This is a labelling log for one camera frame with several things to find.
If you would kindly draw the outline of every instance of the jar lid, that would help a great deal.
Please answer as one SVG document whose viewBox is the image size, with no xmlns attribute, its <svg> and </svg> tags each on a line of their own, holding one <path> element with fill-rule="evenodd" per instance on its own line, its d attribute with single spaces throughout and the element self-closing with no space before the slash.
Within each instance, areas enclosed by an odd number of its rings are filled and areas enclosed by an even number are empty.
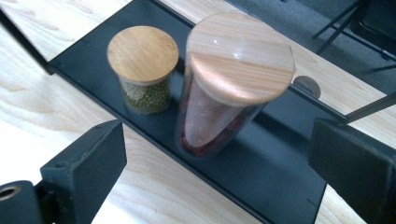
<svg viewBox="0 0 396 224">
<path fill-rule="evenodd" d="M 166 32 L 150 26 L 134 26 L 111 39 L 107 59 L 120 77 L 149 85 L 170 75 L 177 64 L 178 48 Z"/>
<path fill-rule="evenodd" d="M 227 105 L 273 100 L 294 74 L 291 47 L 265 23 L 241 13 L 205 18 L 191 31 L 187 64 L 200 87 Z"/>
</svg>

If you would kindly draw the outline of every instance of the wooden lid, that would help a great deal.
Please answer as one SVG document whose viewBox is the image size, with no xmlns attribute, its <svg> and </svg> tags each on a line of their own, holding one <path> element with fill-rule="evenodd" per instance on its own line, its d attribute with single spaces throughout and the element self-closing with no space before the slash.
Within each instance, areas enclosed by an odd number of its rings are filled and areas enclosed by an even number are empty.
<svg viewBox="0 0 396 224">
<path fill-rule="evenodd" d="M 217 101 L 246 106 L 280 95 L 294 74 L 291 48 L 265 23 L 240 13 L 207 17 L 191 31 L 187 62 Z"/>
<path fill-rule="evenodd" d="M 178 49 L 166 32 L 150 26 L 134 26 L 120 31 L 107 47 L 112 69 L 137 84 L 165 79 L 175 68 Z"/>
</svg>

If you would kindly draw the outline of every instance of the black tray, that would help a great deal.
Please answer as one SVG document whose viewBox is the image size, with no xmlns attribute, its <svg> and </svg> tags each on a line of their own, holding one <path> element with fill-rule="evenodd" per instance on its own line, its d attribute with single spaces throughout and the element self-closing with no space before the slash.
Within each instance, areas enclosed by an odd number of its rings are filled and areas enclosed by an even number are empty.
<svg viewBox="0 0 396 224">
<path fill-rule="evenodd" d="M 128 111 L 106 59 L 110 39 L 136 25 L 164 30 L 180 51 L 171 80 L 172 102 L 161 114 L 147 117 Z M 49 68 L 260 221 L 313 223 L 326 187 L 307 162 L 313 122 L 315 118 L 343 120 L 344 116 L 290 85 L 217 157 L 186 158 L 178 151 L 173 132 L 192 27 L 193 23 L 159 1 L 134 0 L 54 58 Z"/>
</svg>

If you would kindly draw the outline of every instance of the small glass jar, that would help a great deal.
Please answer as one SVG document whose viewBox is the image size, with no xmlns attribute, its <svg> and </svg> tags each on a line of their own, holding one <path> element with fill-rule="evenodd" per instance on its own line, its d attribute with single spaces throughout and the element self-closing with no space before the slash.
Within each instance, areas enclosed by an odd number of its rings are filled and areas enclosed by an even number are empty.
<svg viewBox="0 0 396 224">
<path fill-rule="evenodd" d="M 199 22 L 187 42 L 177 143 L 210 158 L 289 86 L 291 48 L 248 15 L 220 13 Z"/>
<path fill-rule="evenodd" d="M 127 28 L 111 39 L 107 58 L 133 112 L 150 115 L 169 106 L 169 77 L 178 60 L 177 44 L 169 34 L 150 26 Z"/>
</svg>

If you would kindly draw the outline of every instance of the wooden table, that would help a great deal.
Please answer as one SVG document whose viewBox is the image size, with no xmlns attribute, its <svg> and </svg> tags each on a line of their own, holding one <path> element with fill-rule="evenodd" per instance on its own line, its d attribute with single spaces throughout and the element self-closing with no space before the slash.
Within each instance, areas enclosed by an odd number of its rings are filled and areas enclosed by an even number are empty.
<svg viewBox="0 0 396 224">
<path fill-rule="evenodd" d="M 239 11 L 221 0 L 162 0 L 198 22 L 222 11 Z M 111 16 L 129 0 L 0 0 L 1 8 L 50 60 Z M 0 28 L 0 185 L 26 179 L 92 126 L 114 119 L 58 75 L 45 74 Z M 347 114 L 384 96 L 313 52 L 287 39 L 295 76 L 322 88 L 320 100 Z M 396 148 L 396 108 L 351 126 Z M 258 220 L 124 127 L 128 165 L 97 214 L 95 223 L 257 223 Z M 317 223 L 363 223 L 328 186 Z"/>
</svg>

